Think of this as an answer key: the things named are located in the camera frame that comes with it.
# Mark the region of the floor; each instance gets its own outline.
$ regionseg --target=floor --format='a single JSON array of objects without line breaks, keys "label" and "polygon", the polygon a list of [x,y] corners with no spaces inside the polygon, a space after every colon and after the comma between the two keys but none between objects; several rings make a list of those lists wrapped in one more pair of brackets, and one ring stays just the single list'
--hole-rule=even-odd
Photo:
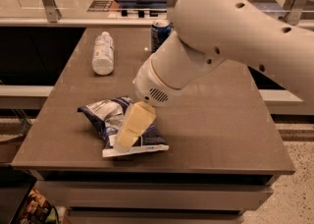
[{"label": "floor", "polygon": [[[314,125],[277,123],[276,126],[296,172],[275,182],[274,194],[256,211],[244,213],[244,224],[313,224]],[[0,119],[0,141],[19,133],[19,121]]]}]

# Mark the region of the vent grille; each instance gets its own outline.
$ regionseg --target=vent grille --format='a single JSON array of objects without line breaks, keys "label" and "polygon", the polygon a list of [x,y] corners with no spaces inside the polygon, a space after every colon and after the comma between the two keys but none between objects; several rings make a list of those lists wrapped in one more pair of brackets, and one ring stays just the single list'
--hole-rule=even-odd
[{"label": "vent grille", "polygon": [[149,94],[152,98],[157,100],[158,102],[166,102],[168,101],[168,95],[158,88],[150,88]]}]

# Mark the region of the blue can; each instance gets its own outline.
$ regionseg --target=blue can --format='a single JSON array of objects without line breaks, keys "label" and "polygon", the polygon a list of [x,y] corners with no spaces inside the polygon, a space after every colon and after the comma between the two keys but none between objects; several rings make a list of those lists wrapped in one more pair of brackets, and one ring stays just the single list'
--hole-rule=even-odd
[{"label": "blue can", "polygon": [[163,44],[171,32],[170,22],[168,20],[156,20],[151,26],[151,53]]}]

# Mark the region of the brown tabletop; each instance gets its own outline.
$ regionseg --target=brown tabletop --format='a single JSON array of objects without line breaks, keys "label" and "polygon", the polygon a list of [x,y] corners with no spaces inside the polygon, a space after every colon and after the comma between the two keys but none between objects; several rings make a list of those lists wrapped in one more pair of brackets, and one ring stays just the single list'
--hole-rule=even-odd
[{"label": "brown tabletop", "polygon": [[[91,68],[94,40],[107,30],[115,70]],[[246,66],[226,61],[188,84],[173,106],[157,108],[170,149],[103,158],[103,140],[78,107],[129,95],[149,54],[149,28],[87,28],[12,165],[17,169],[166,173],[291,174],[283,141]]]}]

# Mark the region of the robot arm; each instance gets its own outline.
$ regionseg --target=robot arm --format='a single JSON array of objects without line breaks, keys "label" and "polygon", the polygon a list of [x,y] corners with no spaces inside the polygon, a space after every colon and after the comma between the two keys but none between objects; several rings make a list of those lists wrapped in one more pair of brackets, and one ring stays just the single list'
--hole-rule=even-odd
[{"label": "robot arm", "polygon": [[314,32],[270,18],[245,0],[178,0],[174,28],[137,73],[141,100],[166,106],[190,81],[231,59],[314,104]]}]

